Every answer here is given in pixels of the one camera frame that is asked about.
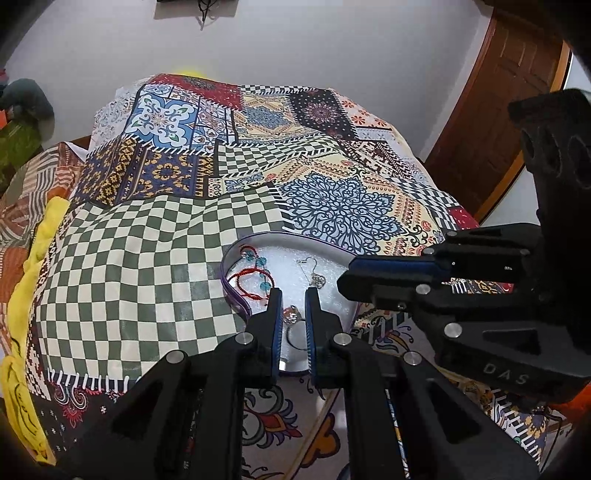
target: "green checkered pattern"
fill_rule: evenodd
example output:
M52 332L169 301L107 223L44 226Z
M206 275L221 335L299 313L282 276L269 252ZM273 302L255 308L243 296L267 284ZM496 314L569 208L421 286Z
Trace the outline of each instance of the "green checkered pattern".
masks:
M215 200L84 205L35 308L44 364L134 379L171 350L212 350L243 326L219 280L225 248L283 226L267 186Z
M217 167L224 178L265 171L292 158L316 158L342 152L336 140L322 134L269 145L219 143L216 148Z

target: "purple container rim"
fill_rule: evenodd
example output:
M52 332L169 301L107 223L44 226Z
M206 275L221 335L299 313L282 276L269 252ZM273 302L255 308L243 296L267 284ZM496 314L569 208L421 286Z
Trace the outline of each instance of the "purple container rim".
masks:
M318 240L317 238L312 238L310 236L301 235L300 233L278 232L278 231L258 232L258 233L253 233L252 235L248 235L248 236L245 236L243 238L236 240L232 245L230 245L230 248L228 248L226 253L224 253L224 255L222 257L222 261L220 262L219 273L220 273L220 280L222 282L222 288L223 288L224 295L226 297L228 297L228 300L231 303L234 302L235 304L237 304L236 307L238 307L244 311L244 315L246 316L245 320L248 320L252 316L251 307L248 304L248 302L246 300L244 300L244 298L236 290L234 290L234 288L230 285L230 282L226 278L226 274L228 272L224 271L223 264L224 264L224 260L226 258L226 255L229 252L231 252L234 249L234 247L236 247L238 244L246 243L249 238L253 238L253 237L261 236L261 235L288 235L288 236L298 237L298 238L305 239L306 241L318 242L318 243L326 245L328 247L332 247L337 250L341 250L342 252L349 254L353 257L355 256L354 253L351 253L350 251L345 250L344 248L339 247L338 245L330 244L328 242L325 242L324 240ZM355 309L355 315L353 316L353 319L359 313L359 306L360 306L360 304L358 303L357 308Z

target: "blue mandala pattern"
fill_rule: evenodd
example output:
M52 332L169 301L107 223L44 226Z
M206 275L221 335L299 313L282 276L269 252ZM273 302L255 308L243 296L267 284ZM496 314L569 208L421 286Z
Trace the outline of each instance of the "blue mandala pattern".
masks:
M296 228L352 253L377 253L378 240L405 233L388 216L394 197L368 192L358 179L335 181L312 172L305 180L295 179L280 188L291 203Z
M259 106L256 108L244 107L242 112L248 119L249 123L260 125L262 127L274 129L282 125L289 125L291 123L283 116L283 113L274 112L264 106Z
M142 93L154 93L155 95L159 95L161 97L166 97L173 91L172 85L165 85L165 84L147 84L144 85L142 89Z
M194 105L146 93L139 97L125 133L157 148L189 148L196 118Z

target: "red patterned fabric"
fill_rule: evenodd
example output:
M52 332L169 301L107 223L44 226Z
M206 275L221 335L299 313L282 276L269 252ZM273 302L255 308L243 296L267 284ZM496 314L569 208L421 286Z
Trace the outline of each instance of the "red patterned fabric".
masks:
M456 225L460 230L467 230L469 228L478 228L478 222L470 215L463 207L451 207L448 209L449 214L456 221Z
M241 108L240 90L237 85L186 77L185 75L172 75L170 73L156 75L156 77L150 80L150 83L176 85L234 110L240 110Z

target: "earring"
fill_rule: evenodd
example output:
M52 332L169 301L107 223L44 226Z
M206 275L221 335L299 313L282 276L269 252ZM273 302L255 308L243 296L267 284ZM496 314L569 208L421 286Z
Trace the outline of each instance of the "earring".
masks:
M304 267L302 267L302 263L307 263L308 260L314 260L314 267L312 268L312 275L311 275L311 279L308 278L308 275L306 275L306 272L304 271ZM308 281L310 287L315 287L321 289L322 287L324 287L326 285L326 277L324 275L320 275L319 273L316 273L316 267L318 266L318 260L316 260L314 257L307 257L303 260L296 260L295 261L301 269L301 272L304 274L306 280Z
M295 305L290 305L283 310L283 322L294 325L301 320L301 313Z

